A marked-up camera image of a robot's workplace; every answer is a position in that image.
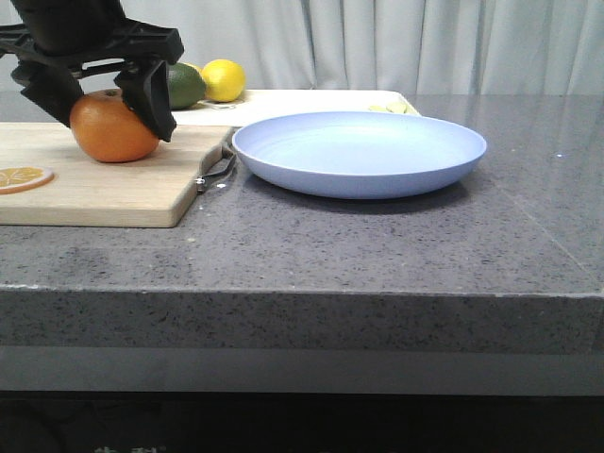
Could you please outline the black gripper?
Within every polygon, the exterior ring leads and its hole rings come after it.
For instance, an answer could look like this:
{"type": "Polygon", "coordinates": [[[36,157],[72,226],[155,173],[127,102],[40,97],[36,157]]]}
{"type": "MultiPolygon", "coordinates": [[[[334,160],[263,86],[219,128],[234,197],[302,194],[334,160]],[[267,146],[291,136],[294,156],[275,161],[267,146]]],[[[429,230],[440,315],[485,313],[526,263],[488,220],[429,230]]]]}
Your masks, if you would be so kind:
{"type": "Polygon", "coordinates": [[[178,30],[126,17],[119,1],[14,1],[22,22],[1,27],[1,54],[21,95],[70,127],[84,95],[73,78],[121,71],[114,79],[126,105],[160,140],[171,141],[168,65],[184,53],[178,30]]]}

